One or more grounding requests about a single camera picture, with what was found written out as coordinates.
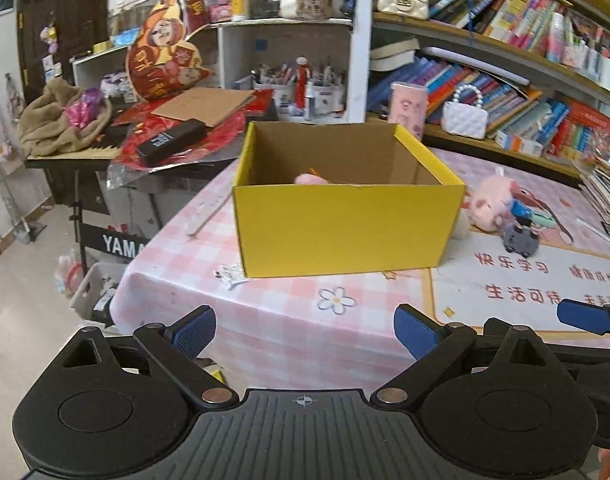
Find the grey toy car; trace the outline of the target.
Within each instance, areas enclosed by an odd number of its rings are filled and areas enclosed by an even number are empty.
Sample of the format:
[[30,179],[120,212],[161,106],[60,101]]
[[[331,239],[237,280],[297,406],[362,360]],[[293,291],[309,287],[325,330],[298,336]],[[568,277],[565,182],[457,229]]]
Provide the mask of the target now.
[[514,252],[523,258],[534,256],[540,246],[538,234],[522,224],[508,224],[503,230],[502,241],[506,252]]

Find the white sponge block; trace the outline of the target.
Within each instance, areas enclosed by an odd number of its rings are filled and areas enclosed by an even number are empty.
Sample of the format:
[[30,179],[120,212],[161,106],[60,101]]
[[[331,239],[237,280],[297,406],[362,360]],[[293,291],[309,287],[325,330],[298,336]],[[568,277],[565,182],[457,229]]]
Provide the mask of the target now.
[[467,211],[465,209],[460,209],[457,221],[450,237],[454,238],[454,240],[464,240],[469,236],[470,228],[471,223]]

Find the blue orange toy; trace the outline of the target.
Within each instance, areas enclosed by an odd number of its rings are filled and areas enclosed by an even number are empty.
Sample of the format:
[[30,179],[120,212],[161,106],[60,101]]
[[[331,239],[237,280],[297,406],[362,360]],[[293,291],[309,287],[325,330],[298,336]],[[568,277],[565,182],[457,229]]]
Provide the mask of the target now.
[[511,214],[514,218],[524,219],[524,220],[532,220],[532,209],[526,205],[524,205],[521,200],[513,200],[510,208]]

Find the large pink pig plush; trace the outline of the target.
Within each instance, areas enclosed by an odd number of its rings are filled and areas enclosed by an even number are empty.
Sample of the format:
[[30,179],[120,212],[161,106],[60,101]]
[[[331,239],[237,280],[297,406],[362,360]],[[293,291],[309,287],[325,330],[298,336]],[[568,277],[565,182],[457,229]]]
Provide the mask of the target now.
[[514,194],[519,192],[516,181],[495,174],[485,180],[471,193],[469,218],[473,226],[484,232],[497,231],[514,203]]

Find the small pink chick plush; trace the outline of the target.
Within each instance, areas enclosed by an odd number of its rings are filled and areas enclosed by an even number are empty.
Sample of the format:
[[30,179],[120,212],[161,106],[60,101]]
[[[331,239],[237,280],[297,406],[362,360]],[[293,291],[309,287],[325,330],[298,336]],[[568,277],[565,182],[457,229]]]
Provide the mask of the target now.
[[327,185],[329,181],[323,178],[314,168],[303,174],[298,174],[294,179],[296,185]]

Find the black keyboard piano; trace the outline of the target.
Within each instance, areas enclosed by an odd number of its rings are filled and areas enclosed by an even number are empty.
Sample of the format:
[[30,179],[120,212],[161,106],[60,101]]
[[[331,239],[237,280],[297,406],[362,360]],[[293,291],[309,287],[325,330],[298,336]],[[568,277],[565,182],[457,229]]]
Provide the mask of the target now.
[[46,174],[55,203],[70,206],[81,271],[87,272],[91,258],[106,255],[124,262],[134,260],[148,239],[126,224],[95,226],[84,220],[87,211],[109,214],[106,184],[102,182],[110,162],[127,138],[126,126],[108,126],[88,148],[50,156],[29,156],[25,166]]

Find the black rectangular box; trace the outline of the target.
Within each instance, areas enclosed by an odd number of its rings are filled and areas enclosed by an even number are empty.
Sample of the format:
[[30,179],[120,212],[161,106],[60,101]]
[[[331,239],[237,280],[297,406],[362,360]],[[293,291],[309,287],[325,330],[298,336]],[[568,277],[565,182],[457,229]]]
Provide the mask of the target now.
[[203,141],[207,126],[198,119],[189,119],[174,127],[156,133],[137,145],[136,153],[142,164],[153,167],[162,160],[185,150],[191,144]]

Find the white quilted pearl handbag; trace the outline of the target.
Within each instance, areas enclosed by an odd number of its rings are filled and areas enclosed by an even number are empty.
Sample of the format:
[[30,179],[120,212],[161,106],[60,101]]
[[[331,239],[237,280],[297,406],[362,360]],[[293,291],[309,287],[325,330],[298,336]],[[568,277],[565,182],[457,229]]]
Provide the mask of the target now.
[[[476,99],[473,104],[460,101],[462,93],[471,90]],[[454,136],[482,140],[488,128],[488,112],[483,108],[481,91],[473,84],[459,84],[454,92],[453,99],[443,105],[442,129]]]

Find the pink sticker cylinder container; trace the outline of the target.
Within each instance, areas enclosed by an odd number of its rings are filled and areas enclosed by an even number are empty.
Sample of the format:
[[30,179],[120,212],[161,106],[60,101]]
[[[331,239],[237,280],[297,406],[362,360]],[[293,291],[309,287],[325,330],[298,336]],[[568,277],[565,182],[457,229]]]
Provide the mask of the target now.
[[391,86],[389,116],[390,124],[400,125],[421,141],[427,115],[427,88],[419,84],[394,82]]

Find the brown cardboard sheet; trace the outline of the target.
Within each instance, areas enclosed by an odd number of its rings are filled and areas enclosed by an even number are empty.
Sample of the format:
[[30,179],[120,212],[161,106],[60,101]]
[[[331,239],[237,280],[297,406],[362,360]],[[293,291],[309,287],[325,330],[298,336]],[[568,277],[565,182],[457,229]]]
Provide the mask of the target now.
[[196,119],[214,128],[253,98],[252,90],[191,88],[153,110],[156,116],[180,120]]

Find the beige towel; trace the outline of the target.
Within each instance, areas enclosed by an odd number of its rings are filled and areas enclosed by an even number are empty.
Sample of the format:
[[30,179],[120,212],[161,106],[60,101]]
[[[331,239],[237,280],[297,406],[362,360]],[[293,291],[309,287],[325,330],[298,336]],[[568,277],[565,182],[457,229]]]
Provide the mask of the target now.
[[20,148],[26,156],[42,157],[75,153],[89,148],[112,116],[112,103],[104,96],[98,117],[84,129],[70,124],[64,110],[78,101],[84,88],[62,77],[49,81],[42,95],[26,106],[17,126]]

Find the wooden bookshelf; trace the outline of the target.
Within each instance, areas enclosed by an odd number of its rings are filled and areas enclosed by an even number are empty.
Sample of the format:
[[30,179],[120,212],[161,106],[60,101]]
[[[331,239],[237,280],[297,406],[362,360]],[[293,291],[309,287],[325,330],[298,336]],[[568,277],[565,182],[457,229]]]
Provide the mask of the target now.
[[[610,0],[563,1],[610,30]],[[418,21],[375,11],[371,15],[370,24],[373,39],[382,39],[385,34],[398,39],[415,37],[423,50],[459,54],[468,58],[469,64],[486,63],[496,72],[501,70],[504,79],[512,80],[519,86],[532,86],[543,92],[544,96],[553,96],[558,92],[563,96],[586,101],[610,115],[609,89],[572,72],[566,66],[552,63],[539,54],[443,22]],[[543,157],[511,152],[499,148],[490,139],[471,140],[451,136],[436,126],[425,129],[423,142],[430,148],[500,162],[563,183],[575,184],[580,178],[578,170],[572,166]]]

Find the white rolled paper tube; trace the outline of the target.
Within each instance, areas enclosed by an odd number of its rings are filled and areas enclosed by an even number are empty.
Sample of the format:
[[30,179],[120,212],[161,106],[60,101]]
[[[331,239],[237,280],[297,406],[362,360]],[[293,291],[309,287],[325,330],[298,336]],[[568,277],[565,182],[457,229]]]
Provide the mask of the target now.
[[456,62],[459,64],[467,65],[471,68],[483,70],[483,72],[485,73],[489,73],[491,75],[507,79],[509,81],[512,81],[514,84],[518,84],[519,86],[528,86],[530,84],[529,79],[526,77],[509,72],[509,70],[505,70],[504,68],[500,68],[488,62],[480,61],[476,58],[471,58],[471,56],[463,55],[438,47],[422,47],[420,51],[425,55],[435,56],[435,58],[442,58],[445,61]]

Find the red fortune god decoration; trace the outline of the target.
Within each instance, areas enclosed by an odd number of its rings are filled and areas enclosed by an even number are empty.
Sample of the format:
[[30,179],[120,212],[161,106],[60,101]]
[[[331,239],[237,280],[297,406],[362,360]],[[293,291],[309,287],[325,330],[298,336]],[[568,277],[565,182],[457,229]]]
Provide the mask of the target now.
[[159,0],[126,55],[134,93],[152,101],[212,76],[191,38],[209,24],[204,0]]

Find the white cubby shelf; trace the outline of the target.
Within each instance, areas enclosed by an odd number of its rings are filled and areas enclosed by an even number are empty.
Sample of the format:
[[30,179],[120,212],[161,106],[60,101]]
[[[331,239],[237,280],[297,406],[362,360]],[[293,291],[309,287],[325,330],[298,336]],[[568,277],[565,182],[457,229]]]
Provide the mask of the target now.
[[319,21],[260,18],[206,26],[191,37],[212,72],[203,86],[253,89],[253,75],[263,67],[296,73],[296,61],[306,58],[319,74],[331,73],[340,82],[319,90],[315,108],[303,115],[293,110],[296,82],[269,84],[275,94],[278,116],[288,122],[341,124],[365,120],[368,61],[367,44],[349,18]]

